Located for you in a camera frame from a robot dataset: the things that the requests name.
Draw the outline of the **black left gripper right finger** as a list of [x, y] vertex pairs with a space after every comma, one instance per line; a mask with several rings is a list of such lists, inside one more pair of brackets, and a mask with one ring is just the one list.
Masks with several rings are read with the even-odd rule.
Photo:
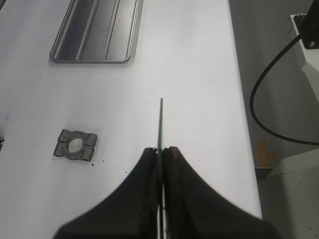
[[274, 239], [275, 228], [212, 189], [177, 147], [163, 151], [167, 233], [170, 239]]

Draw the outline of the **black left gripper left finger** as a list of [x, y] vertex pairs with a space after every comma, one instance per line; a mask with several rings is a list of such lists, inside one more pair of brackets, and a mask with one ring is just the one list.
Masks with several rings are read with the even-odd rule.
[[97, 206], [61, 226], [56, 239], [155, 239], [159, 206], [157, 153], [145, 148], [121, 185]]

